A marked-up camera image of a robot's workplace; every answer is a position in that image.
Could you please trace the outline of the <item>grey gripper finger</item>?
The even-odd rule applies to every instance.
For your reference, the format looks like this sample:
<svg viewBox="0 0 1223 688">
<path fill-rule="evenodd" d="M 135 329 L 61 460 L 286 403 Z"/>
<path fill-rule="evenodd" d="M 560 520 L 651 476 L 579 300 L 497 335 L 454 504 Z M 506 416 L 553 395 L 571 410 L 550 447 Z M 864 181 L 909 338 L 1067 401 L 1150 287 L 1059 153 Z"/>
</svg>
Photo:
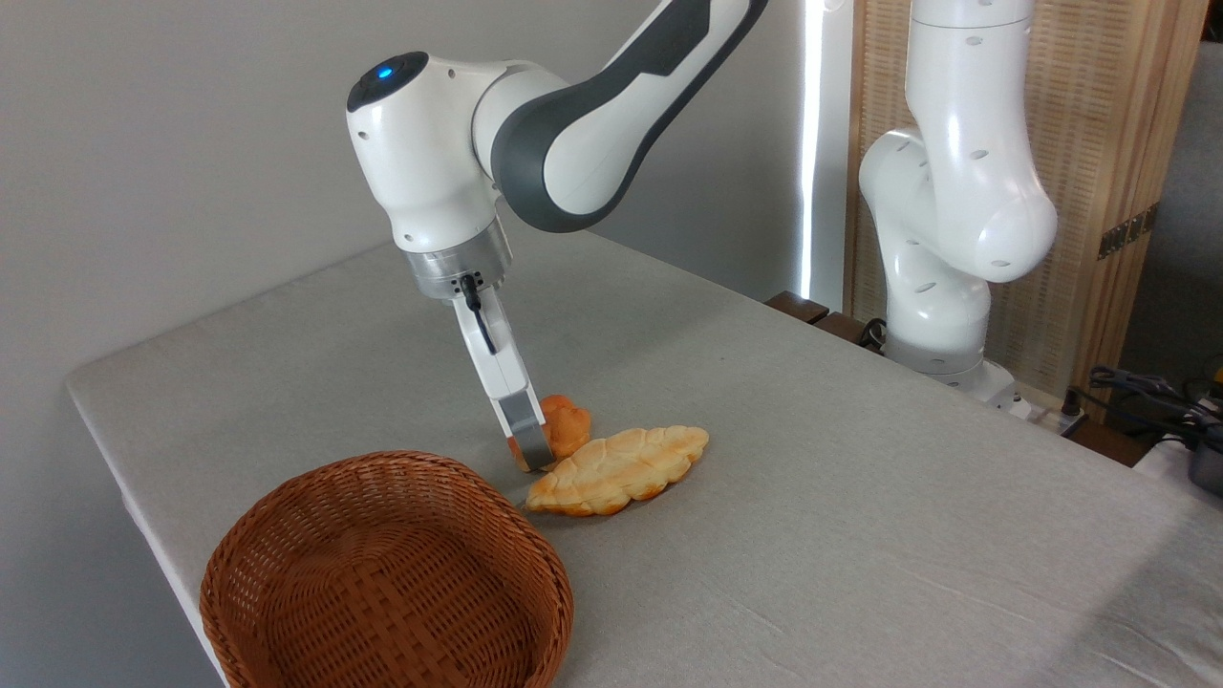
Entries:
<svg viewBox="0 0 1223 688">
<path fill-rule="evenodd" d="M 553 450 L 547 444 L 545 414 L 532 386 L 492 400 L 492 404 L 506 435 L 508 448 L 523 473 L 541 473 L 555 466 Z"/>
</svg>

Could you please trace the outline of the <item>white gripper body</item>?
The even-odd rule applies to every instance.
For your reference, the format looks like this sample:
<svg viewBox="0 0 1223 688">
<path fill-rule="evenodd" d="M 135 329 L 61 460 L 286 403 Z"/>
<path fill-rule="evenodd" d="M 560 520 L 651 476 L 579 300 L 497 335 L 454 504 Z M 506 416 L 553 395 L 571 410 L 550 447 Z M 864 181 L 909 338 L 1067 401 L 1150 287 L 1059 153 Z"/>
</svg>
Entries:
<svg viewBox="0 0 1223 688">
<path fill-rule="evenodd" d="M 531 378 L 520 356 L 517 343 L 501 306 L 497 288 L 475 293 L 479 309 L 468 306 L 466 295 L 453 299 L 464 345 L 478 371 L 486 396 L 498 400 L 531 386 Z"/>
</svg>

